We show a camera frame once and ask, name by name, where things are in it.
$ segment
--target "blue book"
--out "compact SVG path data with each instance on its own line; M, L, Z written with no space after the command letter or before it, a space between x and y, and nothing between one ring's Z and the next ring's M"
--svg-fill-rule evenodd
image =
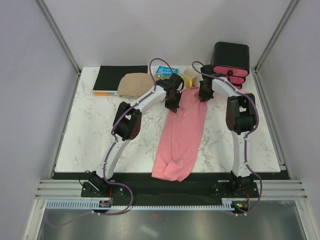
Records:
M172 71L174 74L178 74L179 72L179 69L177 68L172 68ZM169 79L172 75L172 72L170 70L169 67L167 66L159 66L156 73L155 73L155 78L157 80L160 80L160 79Z

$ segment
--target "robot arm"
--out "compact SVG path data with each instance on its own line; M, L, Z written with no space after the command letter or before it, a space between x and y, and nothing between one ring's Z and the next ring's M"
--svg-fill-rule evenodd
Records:
M214 74L211 65L202 67L201 72L211 75ZM165 99L165 107L173 112L177 112L181 98L181 93L179 93L177 89L181 84L183 88L183 80L181 77L173 74L170 79L159 80L156 84L156 88L150 89L139 99L131 103L122 102L119 105L113 125L115 125L123 113L131 106L136 106L126 114L130 116L130 118L124 117L115 128L114 134L117 140L112 142L108 147L108 151L96 171L97 175L103 176L105 173L106 179L110 179L113 176L114 169L123 150L140 132L142 114L146 113L153 105ZM200 100L207 101L212 99L213 92L217 92L227 102L226 124L233 138L234 162L231 174L235 188L237 186L241 187L245 185L245 183L253 183L251 172L245 163L245 149L248 153L250 152L250 135L246 140L246 148L245 136L256 124L256 114L253 106L246 97L238 94L224 82L205 77L203 81L200 82ZM253 94L249 93L248 96L255 101ZM250 165L250 154L247 155L247 164Z
M113 176L117 162L124 149L140 132L142 114L145 114L152 106L164 99L165 107L175 113L177 112L181 98L181 93L178 91L178 88L184 88L184 81L179 75L174 73L170 79L156 81L155 88L152 87L137 100L130 103L122 102L119 105L113 126L115 126L125 111L132 106L135 107L132 108L115 127L113 134L116 140L108 146L108 151L105 153L96 170L98 176L102 177L105 173L107 180Z
M203 66L201 72L207 75L215 75L212 65ZM217 75L216 77L226 82L228 81L226 77L221 77L221 75ZM243 187L245 184L249 185L253 182L253 178L252 172L247 167L247 165L250 165L250 154L247 153L250 153L251 141L251 135L247 134L254 129L257 123L255 110L245 96L237 93L223 81L204 77L203 81L200 82L200 100L208 101L209 99L213 99L214 92L217 92L227 102L225 120L233 138L234 158L231 175L234 187L238 188ZM255 102L255 96L252 93L248 93L247 96Z

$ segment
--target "beige cloth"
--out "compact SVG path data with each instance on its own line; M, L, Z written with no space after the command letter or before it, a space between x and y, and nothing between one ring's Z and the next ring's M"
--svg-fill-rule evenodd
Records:
M150 73L128 73L119 83L118 95L139 98L153 85Z

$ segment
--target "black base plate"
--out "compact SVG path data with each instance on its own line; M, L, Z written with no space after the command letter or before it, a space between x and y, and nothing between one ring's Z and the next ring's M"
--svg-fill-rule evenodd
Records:
M260 174L262 179L276 179L274 174ZM55 173L53 179L88 179L86 173ZM259 191L257 185L253 187L231 191L229 182L230 173L191 173L185 180L166 181L151 177L150 173L115 173L111 180L123 183L133 192L134 206L203 206L221 205L222 198L246 199L247 192L250 198L257 198ZM283 172L281 179L286 178ZM123 186L111 185L114 206L125 206L130 202L129 191ZM110 191L103 193L96 191L88 182L83 183L82 197L109 198Z

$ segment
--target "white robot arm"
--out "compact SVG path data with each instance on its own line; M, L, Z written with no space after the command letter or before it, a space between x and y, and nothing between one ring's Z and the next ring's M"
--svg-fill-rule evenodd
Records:
M181 85L183 88L183 80L177 74L173 74L172 76L170 79L160 80L163 82L157 81L156 88L150 89L139 99L131 103L123 102L120 104L113 125L115 125L116 121L128 108L135 107L127 113L130 119L124 117L118 127L116 127L114 134L117 140L109 145L106 154L96 170L99 176L103 176L104 173L106 179L110 179L113 176L114 169L123 150L140 131L142 114L146 113L153 105L163 99L166 99L166 108L174 112L177 111L181 98L181 93L179 93L177 89L180 88ZM245 136L256 124L256 116L249 101L235 92L230 86L216 79L204 78L200 83L200 100L207 101L213 98L213 92L217 92L227 102L226 124L231 131L234 148L234 162L231 174L233 174L236 179L241 180L242 178L242 180L239 181L240 183L237 181L235 183L236 185L241 185L243 179L247 179L247 177L251 175L246 165L250 164L250 154L247 155L247 162L245 163L245 149L248 153L250 152L250 136L247 136L246 148Z

